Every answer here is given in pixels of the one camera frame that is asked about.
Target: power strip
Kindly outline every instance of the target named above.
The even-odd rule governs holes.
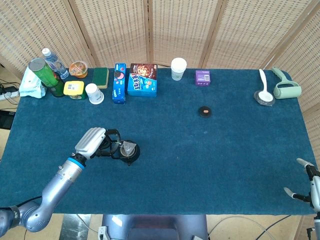
[[[16,97],[19,97],[19,91],[6,92],[5,95],[3,94],[0,95],[0,101],[6,100],[6,99],[13,99]]]

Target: small bowl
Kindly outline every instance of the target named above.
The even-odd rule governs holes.
[[[75,61],[71,63],[69,73],[78,79],[83,79],[88,75],[88,65],[84,61]]]

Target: table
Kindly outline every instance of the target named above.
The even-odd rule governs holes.
[[[279,79],[265,74],[272,92]],[[92,76],[89,69],[86,83]],[[139,159],[131,166],[107,157],[87,161],[56,213],[312,213],[283,190],[307,194],[296,158],[315,163],[298,100],[259,105],[258,70],[210,69],[210,76],[209,87],[198,87],[195,69],[173,81],[171,70],[160,68],[157,97],[127,96],[125,105],[112,102],[112,69],[99,105],[49,92],[22,97],[0,164],[0,206],[40,195],[83,134],[104,127],[137,142]],[[198,115],[204,105],[210,118]]]

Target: blue ring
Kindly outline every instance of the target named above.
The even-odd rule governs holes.
[[[77,164],[82,170],[85,169],[85,167],[80,162],[73,159],[72,157],[68,157],[67,160],[69,160],[70,162],[73,162],[74,164]]]

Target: woven screen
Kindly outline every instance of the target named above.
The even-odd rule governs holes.
[[[320,103],[320,12],[295,37],[274,62],[302,87],[298,98],[304,112]]]
[[[229,0],[206,67],[259,68],[307,5],[305,0]]]
[[[153,60],[170,65],[186,59],[197,68],[213,21],[217,0],[152,0]]]
[[[81,29],[97,64],[114,68],[116,62],[147,60],[143,0],[75,0]]]
[[[318,166],[320,166],[320,114],[311,119],[304,120],[315,159]]]
[[[0,16],[0,54],[20,73],[43,48],[66,66],[74,60],[92,65],[62,0],[2,0]]]

